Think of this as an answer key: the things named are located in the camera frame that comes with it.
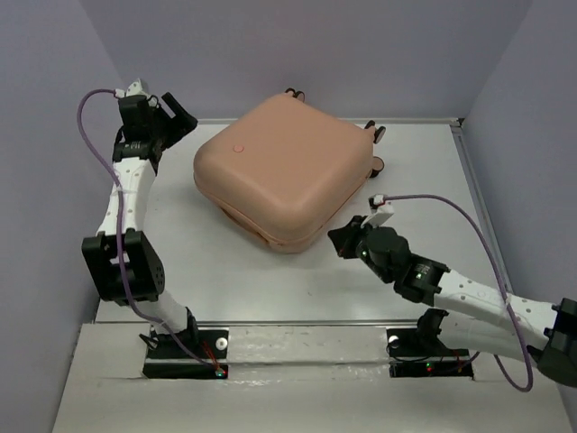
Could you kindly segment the pink hard-shell suitcase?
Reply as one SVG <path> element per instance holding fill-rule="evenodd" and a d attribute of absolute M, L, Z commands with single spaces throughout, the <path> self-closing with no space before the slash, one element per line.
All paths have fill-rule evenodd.
<path fill-rule="evenodd" d="M 329 115 L 287 88 L 203 143 L 198 191 L 246 234 L 279 253 L 304 252 L 384 169 L 386 128 Z"/>

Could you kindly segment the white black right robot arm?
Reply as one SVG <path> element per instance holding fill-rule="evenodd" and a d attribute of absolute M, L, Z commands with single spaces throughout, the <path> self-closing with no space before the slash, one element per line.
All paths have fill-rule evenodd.
<path fill-rule="evenodd" d="M 576 302 L 535 301 L 473 281 L 412 253 L 406 238 L 366 216 L 328 233 L 337 255 L 361 260 L 403 299 L 424 304 L 417 347 L 463 348 L 526 362 L 543 376 L 576 385 Z"/>

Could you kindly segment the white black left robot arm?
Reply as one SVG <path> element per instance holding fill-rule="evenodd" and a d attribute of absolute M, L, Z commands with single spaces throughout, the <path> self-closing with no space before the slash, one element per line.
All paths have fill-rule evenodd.
<path fill-rule="evenodd" d="M 103 221 L 83 239 L 81 252 L 101 300 L 128 307 L 152 325 L 155 345 L 168 343 L 176 354 L 189 356 L 199 346 L 196 319 L 166 290 L 162 261 L 143 223 L 162 154 L 194 131 L 197 119 L 170 92 L 161 97 L 143 90 L 108 93 L 122 119 L 112 158 L 85 143 L 113 187 Z"/>

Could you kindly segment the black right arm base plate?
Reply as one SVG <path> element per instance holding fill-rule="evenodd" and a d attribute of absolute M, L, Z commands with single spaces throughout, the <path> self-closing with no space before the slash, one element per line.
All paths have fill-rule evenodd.
<path fill-rule="evenodd" d="M 469 350 L 427 346 L 413 327 L 388 329 L 386 351 L 393 379 L 474 378 Z"/>

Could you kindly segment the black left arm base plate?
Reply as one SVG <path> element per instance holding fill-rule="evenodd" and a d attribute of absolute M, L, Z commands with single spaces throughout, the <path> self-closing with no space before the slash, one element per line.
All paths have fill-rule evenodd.
<path fill-rule="evenodd" d="M 228 378 L 228 327 L 201 327 L 196 343 L 182 337 L 187 350 L 183 350 L 171 336 L 157 335 L 153 328 L 148 334 L 139 334 L 139 338 L 146 346 L 142 374 L 148 379 Z"/>

